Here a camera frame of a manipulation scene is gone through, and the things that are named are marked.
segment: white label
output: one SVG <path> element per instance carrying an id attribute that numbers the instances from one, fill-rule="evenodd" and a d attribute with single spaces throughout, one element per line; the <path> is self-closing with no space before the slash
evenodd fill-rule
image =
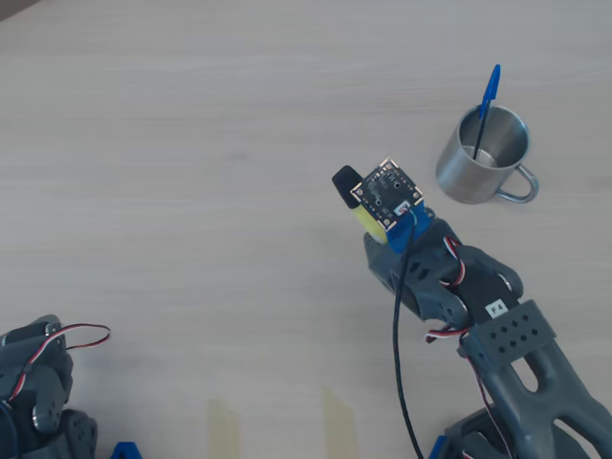
<path id="1" fill-rule="evenodd" d="M 408 201 L 404 201 L 399 206 L 394 208 L 393 211 L 398 217 L 401 217 L 406 212 L 410 211 L 410 203 Z"/>
<path id="2" fill-rule="evenodd" d="M 499 317 L 502 314 L 506 314 L 508 312 L 508 308 L 501 299 L 494 301 L 489 306 L 485 306 L 485 309 L 487 310 L 491 318 Z"/>

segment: blue pen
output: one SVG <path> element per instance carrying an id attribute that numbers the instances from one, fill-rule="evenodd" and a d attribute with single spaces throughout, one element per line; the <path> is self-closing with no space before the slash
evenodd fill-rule
<path id="1" fill-rule="evenodd" d="M 480 122 L 480 129 L 478 130 L 478 138 L 476 139 L 476 145 L 474 146 L 474 160 L 478 159 L 478 150 L 480 150 L 480 142 L 482 141 L 482 135 L 485 132 L 485 126 L 487 125 L 487 118 L 489 117 L 489 108 L 491 107 L 491 101 L 497 97 L 497 86 L 499 86 L 499 77 L 501 74 L 501 66 L 495 65 L 489 84 L 487 85 L 487 91 L 485 96 L 482 97 L 482 103 L 480 104 L 480 113 L 478 118 L 482 120 Z"/>

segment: blue plastic part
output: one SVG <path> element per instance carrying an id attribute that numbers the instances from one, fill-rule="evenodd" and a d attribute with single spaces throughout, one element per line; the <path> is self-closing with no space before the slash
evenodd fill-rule
<path id="1" fill-rule="evenodd" d="M 404 253 L 405 246 L 408 243 L 408 237 L 414 227 L 414 217 L 417 217 L 417 228 L 414 231 L 414 240 L 416 241 L 421 234 L 423 234 L 431 225 L 431 218 L 427 215 L 425 210 L 425 202 L 421 201 L 418 206 L 411 209 L 412 213 L 406 213 L 404 217 L 398 222 L 398 224 L 390 229 L 386 238 L 389 242 L 389 247 L 395 253 Z"/>
<path id="2" fill-rule="evenodd" d="M 439 459 L 438 455 L 440 454 L 440 450 L 444 446 L 444 443 L 447 442 L 447 438 L 445 435 L 440 435 L 438 440 L 436 440 L 436 444 L 433 446 L 431 450 L 431 454 L 429 454 L 429 459 Z"/>
<path id="3" fill-rule="evenodd" d="M 142 456 L 134 442 L 120 442 L 117 443 L 111 459 L 142 459 Z"/>
<path id="4" fill-rule="evenodd" d="M 480 114 L 478 118 L 482 120 L 482 117 L 485 115 L 485 110 L 487 106 L 491 105 L 491 101 L 495 100 L 497 97 L 497 87 L 499 86 L 499 77 L 501 76 L 501 65 L 495 65 L 493 69 L 493 73 L 491 74 L 491 78 L 489 79 L 489 84 L 487 85 L 487 91 L 485 91 L 485 95 L 482 97 L 482 103 L 480 104 Z"/>

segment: metal cup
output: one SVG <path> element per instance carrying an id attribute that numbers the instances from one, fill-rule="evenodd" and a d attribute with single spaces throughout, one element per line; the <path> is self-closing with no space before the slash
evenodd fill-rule
<path id="1" fill-rule="evenodd" d="M 465 204 L 484 203 L 495 195 L 513 203 L 529 203 L 536 197 L 539 183 L 522 164 L 529 153 L 527 126 L 514 112 L 492 106 L 475 160 L 473 150 L 480 128 L 479 108 L 470 109 L 450 137 L 436 166 L 438 185 L 448 196 Z M 531 186 L 525 196 L 515 196 L 500 189 L 515 169 Z"/>

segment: tape strip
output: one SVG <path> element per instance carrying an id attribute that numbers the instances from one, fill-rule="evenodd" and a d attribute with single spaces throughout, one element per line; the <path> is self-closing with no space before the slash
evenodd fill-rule
<path id="1" fill-rule="evenodd" d="M 323 422 L 328 459 L 357 459 L 353 410 L 327 387 L 323 387 Z"/>
<path id="2" fill-rule="evenodd" d="M 238 414 L 220 400 L 208 402 L 208 459 L 240 459 Z"/>

